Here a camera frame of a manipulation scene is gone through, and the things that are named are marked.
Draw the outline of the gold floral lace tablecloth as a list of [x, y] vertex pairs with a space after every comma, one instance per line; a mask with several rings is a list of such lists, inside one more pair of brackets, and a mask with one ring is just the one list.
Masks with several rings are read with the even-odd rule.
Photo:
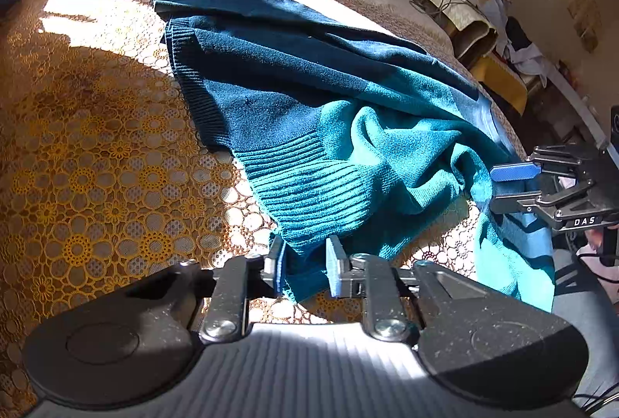
[[[294, 0], [410, 39], [417, 20], [365, 0]], [[28, 334], [49, 316], [177, 261], [262, 254], [273, 220], [240, 163], [210, 152], [169, 67], [152, 0], [21, 0], [1, 21], [1, 413], [36, 403]]]

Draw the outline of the cluttered side table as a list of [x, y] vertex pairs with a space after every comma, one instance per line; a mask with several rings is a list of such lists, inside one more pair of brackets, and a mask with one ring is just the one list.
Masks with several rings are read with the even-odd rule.
[[410, 0], [411, 5], [432, 18], [450, 39], [457, 60], [494, 96], [510, 114], [522, 116], [528, 89], [495, 46], [498, 30], [477, 7], [475, 0]]

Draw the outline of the teal blue knit sweater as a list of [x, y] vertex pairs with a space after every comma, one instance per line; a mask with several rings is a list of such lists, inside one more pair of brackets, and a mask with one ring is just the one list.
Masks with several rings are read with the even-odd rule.
[[394, 259], [458, 198], [479, 209], [479, 282], [553, 305], [548, 229], [495, 217], [494, 166], [517, 160], [490, 100], [412, 42], [293, 0], [153, 0], [202, 143], [241, 163], [286, 242], [281, 284], [327, 286], [325, 243]]

